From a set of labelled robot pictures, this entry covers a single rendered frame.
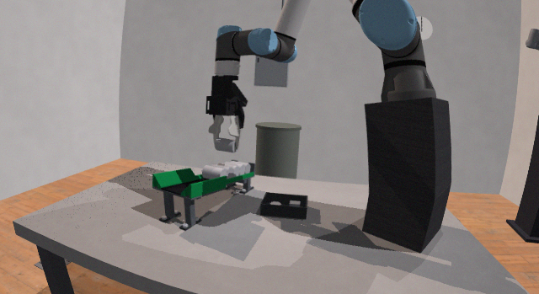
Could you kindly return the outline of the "white cylinder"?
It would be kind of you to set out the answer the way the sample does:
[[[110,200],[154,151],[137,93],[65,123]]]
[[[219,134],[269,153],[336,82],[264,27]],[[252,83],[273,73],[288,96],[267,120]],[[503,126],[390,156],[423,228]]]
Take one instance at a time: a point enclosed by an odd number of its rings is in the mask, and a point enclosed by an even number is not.
[[[222,166],[227,166],[227,167],[233,168],[233,177],[238,176],[239,173],[240,173],[240,168],[238,166],[231,165],[231,164],[225,164],[225,163],[218,163],[218,164],[222,165]]]
[[[224,168],[217,168],[206,165],[202,169],[202,176],[205,179],[215,179],[225,175],[227,176],[227,171]]]
[[[238,167],[240,168],[240,173],[239,173],[239,175],[245,174],[245,166],[244,166],[243,164],[229,163],[229,162],[225,162],[225,164],[231,164],[231,165],[238,166]]]
[[[236,162],[236,161],[231,161],[230,163],[243,164],[245,166],[245,174],[250,173],[251,166],[249,163],[241,163],[241,162]]]
[[[217,164],[212,164],[211,166],[218,167],[218,168],[225,168],[227,170],[227,179],[230,179],[233,177],[233,168],[227,167],[227,166],[221,166]]]

